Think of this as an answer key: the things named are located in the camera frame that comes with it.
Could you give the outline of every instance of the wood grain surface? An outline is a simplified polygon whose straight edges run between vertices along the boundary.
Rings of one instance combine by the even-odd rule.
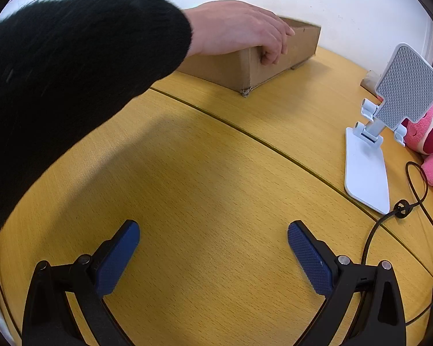
[[[351,61],[318,48],[316,57],[288,70],[253,90],[248,98],[235,91],[182,73],[173,73],[153,85],[205,110],[282,151],[347,196],[344,190],[345,128],[360,116],[363,98],[377,100],[359,84],[366,70]],[[386,129],[382,149],[388,174],[390,204],[414,202],[404,166],[420,157],[403,148]],[[424,186],[417,170],[410,171],[417,191]],[[380,215],[350,199],[369,215]],[[433,188],[425,201],[433,217]],[[420,208],[406,219],[386,222],[386,228],[417,256],[433,275],[433,228]]]
[[[374,225],[298,165],[150,90],[61,157],[5,224],[0,282],[16,322],[38,261],[67,264],[93,253],[125,219],[140,224],[142,238],[106,303],[137,345],[154,346],[291,346],[323,298],[288,246],[289,223],[302,219],[355,262]],[[409,320],[430,302],[433,278],[380,229],[368,263],[384,259]],[[408,345],[422,338],[427,319],[407,328]]]

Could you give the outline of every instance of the blue textured rubber pad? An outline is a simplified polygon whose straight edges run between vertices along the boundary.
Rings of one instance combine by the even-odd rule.
[[[301,229],[292,222],[287,230],[287,240],[311,285],[326,298],[333,290],[332,273]]]
[[[130,223],[116,245],[112,247],[109,255],[102,261],[96,271],[95,280],[95,290],[100,298],[114,291],[120,276],[138,246],[139,236],[138,224],[136,222]]]

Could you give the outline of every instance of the black fuzzy sweater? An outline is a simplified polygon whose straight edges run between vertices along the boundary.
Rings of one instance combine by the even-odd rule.
[[[56,159],[179,66],[191,35],[164,0],[53,0],[0,23],[0,229]]]

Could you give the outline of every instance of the pink plush toy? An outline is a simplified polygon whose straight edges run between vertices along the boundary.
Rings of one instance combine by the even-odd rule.
[[[426,155],[421,167],[427,175],[428,184],[433,186],[433,106],[419,122],[412,123],[406,119],[403,125],[407,128],[407,134],[404,137],[406,145]]]

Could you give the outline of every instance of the brown cardboard box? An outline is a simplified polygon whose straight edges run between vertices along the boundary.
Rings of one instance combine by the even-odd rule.
[[[280,57],[277,65],[262,65],[261,47],[254,47],[220,56],[188,57],[178,71],[248,96],[255,87],[284,70],[300,66],[316,52],[321,27],[289,18],[283,20],[294,29],[295,35],[287,38],[287,54]]]

